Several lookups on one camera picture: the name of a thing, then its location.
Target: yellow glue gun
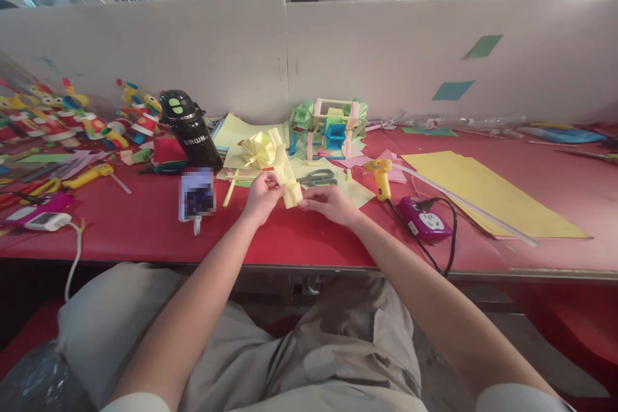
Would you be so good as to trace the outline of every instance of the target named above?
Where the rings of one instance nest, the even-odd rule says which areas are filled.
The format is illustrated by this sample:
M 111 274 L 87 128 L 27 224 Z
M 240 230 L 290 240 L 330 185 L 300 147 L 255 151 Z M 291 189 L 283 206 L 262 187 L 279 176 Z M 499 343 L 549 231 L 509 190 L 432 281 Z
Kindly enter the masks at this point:
M 109 164 L 100 164 L 98 166 L 94 166 L 92 169 L 80 175 L 78 178 L 74 180 L 65 180 L 62 184 L 63 186 L 70 189 L 76 189 L 99 176 L 108 176 L 110 174 L 113 174 L 113 172 L 114 168 Z
M 391 199 L 391 187 L 388 185 L 388 171 L 393 170 L 391 160 L 372 160 L 362 165 L 366 171 L 372 171 L 378 184 L 378 200 Z

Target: white partition board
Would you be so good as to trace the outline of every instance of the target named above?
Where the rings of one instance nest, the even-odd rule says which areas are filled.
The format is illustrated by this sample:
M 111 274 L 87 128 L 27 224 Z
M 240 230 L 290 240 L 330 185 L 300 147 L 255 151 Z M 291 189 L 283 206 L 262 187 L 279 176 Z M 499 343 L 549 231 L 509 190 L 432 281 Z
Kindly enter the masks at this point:
M 68 77 L 107 117 L 122 105 L 117 78 L 185 90 L 210 116 L 288 117 L 284 0 L 6 10 L 0 50 L 52 88 Z
M 370 118 L 524 115 L 618 121 L 618 0 L 293 3 L 286 8 L 290 105 L 364 99 Z M 503 34 L 486 58 L 464 59 Z M 443 82 L 476 82 L 432 101 Z

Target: bottle lid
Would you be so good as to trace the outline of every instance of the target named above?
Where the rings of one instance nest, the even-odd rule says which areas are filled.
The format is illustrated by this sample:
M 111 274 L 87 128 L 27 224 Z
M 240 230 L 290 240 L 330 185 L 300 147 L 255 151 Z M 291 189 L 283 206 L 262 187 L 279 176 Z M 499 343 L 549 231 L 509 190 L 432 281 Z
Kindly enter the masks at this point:
M 167 90 L 159 97 L 159 103 L 166 119 L 187 119 L 191 116 L 201 116 L 201 109 L 191 97 L 182 90 Z

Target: khaki pants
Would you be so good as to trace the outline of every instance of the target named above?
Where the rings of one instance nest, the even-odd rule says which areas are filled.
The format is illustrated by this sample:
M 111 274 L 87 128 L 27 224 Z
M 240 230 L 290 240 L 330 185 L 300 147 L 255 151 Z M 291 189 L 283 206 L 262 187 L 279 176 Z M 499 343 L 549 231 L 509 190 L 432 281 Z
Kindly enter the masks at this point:
M 90 281 L 60 310 L 57 351 L 99 409 L 183 280 L 171 270 L 123 263 Z M 282 339 L 229 302 L 180 410 L 228 411 L 329 380 L 420 397 L 412 332 L 408 311 L 380 278 L 338 280 Z

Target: magenta device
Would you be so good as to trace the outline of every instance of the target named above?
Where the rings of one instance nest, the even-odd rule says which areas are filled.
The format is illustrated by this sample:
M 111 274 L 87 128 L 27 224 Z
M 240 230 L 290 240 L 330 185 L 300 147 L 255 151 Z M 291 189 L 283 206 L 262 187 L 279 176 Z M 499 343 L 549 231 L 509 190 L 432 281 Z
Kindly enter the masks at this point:
M 421 210 L 417 207 L 420 201 L 412 199 L 411 196 L 406 196 L 399 201 L 399 212 L 412 233 L 420 241 L 430 245 L 437 245 L 453 235 L 451 226 L 439 215 L 431 209 Z
M 44 212 L 60 212 L 68 205 L 75 203 L 75 199 L 64 192 L 51 193 L 46 195 L 45 198 L 47 201 L 42 205 L 31 205 L 18 209 L 9 217 L 0 220 L 0 224 L 25 229 L 25 225 L 38 215 Z

